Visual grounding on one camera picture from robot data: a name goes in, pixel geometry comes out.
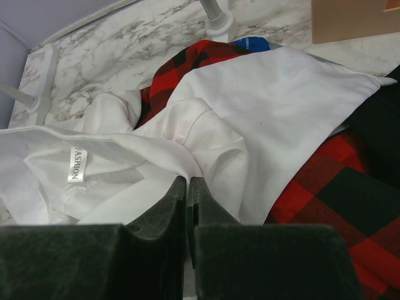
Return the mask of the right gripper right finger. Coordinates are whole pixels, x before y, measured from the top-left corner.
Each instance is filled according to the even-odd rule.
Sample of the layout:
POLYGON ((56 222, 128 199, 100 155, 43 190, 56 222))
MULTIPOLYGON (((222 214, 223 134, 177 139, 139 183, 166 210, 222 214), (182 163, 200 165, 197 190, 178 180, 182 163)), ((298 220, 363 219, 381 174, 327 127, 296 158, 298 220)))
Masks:
POLYGON ((189 184, 199 299, 363 299, 344 240, 321 224, 246 226, 189 184))

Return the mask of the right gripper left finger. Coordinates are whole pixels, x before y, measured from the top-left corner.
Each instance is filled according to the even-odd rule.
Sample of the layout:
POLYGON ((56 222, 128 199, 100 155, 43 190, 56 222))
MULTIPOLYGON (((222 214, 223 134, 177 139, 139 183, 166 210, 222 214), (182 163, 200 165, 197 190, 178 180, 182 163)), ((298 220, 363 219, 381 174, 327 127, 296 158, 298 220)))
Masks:
POLYGON ((3 226, 2 299, 182 299, 186 180, 127 225, 3 226))

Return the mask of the white shirt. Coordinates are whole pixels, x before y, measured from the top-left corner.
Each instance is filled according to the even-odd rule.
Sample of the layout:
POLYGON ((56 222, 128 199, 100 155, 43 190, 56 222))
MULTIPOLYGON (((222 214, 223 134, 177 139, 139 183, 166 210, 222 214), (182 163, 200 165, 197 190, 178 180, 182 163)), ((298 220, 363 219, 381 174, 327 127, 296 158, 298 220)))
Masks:
POLYGON ((394 84, 281 47, 188 72, 150 121, 137 90, 99 94, 82 119, 1 131, 1 200, 18 225, 128 224, 177 176, 202 177, 261 224, 316 149, 394 84))

